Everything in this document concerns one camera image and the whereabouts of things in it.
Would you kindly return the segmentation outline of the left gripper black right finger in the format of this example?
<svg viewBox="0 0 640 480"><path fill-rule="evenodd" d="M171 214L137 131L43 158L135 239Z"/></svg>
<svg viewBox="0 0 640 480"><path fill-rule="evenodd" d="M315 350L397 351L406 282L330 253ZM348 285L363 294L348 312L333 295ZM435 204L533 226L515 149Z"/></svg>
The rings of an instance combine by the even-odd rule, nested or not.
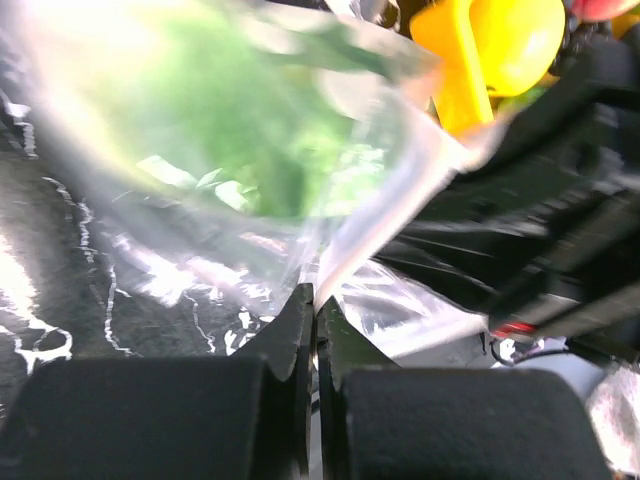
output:
<svg viewBox="0 0 640 480"><path fill-rule="evenodd" d="M609 479L579 397L545 370L401 368L317 313L328 479Z"/></svg>

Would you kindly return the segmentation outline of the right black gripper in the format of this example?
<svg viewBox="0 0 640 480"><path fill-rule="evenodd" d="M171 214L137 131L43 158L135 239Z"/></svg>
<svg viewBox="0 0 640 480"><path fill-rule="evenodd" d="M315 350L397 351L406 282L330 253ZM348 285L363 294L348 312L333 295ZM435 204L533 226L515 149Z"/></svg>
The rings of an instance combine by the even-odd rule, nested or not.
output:
<svg viewBox="0 0 640 480"><path fill-rule="evenodd" d="M379 254L503 335L639 314L639 38L599 42Z"/></svg>

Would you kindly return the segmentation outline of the yellow fake lemon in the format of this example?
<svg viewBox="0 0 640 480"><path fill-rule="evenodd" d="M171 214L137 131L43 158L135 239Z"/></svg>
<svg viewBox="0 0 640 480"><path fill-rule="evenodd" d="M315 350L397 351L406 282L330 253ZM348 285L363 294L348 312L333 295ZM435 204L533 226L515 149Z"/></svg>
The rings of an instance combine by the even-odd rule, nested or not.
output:
<svg viewBox="0 0 640 480"><path fill-rule="evenodd" d="M556 57L565 31L564 3L556 0L474 1L469 16L484 84L497 97L533 87Z"/></svg>

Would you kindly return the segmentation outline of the green fake bok choy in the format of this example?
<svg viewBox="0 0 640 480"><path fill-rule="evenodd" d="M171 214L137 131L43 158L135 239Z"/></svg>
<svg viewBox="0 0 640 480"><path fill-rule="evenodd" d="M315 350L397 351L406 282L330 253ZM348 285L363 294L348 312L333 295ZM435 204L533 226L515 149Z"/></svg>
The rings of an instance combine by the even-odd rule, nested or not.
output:
<svg viewBox="0 0 640 480"><path fill-rule="evenodd" d="M399 121L375 130L390 68L352 29L193 13L155 24L126 111L141 175L285 220L349 214L377 187Z"/></svg>

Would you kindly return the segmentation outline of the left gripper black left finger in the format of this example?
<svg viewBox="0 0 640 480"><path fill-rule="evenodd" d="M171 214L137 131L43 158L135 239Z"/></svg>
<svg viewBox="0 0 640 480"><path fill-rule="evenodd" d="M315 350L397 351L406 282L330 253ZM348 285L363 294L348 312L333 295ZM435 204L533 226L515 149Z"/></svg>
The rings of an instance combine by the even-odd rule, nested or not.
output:
<svg viewBox="0 0 640 480"><path fill-rule="evenodd" d="M39 368L1 430L5 479L304 479L313 290L228 357Z"/></svg>

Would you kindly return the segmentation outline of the clear zip bag with lemon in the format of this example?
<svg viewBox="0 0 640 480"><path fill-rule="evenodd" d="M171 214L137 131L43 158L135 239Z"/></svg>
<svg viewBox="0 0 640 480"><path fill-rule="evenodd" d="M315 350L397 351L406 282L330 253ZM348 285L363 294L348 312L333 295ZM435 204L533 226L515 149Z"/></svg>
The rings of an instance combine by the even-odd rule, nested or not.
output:
<svg viewBox="0 0 640 480"><path fill-rule="evenodd" d="M425 112L442 61L353 17L264 1L20 1L38 151L147 291L208 285L256 314L335 297L399 355L483 316L376 263L491 151Z"/></svg>

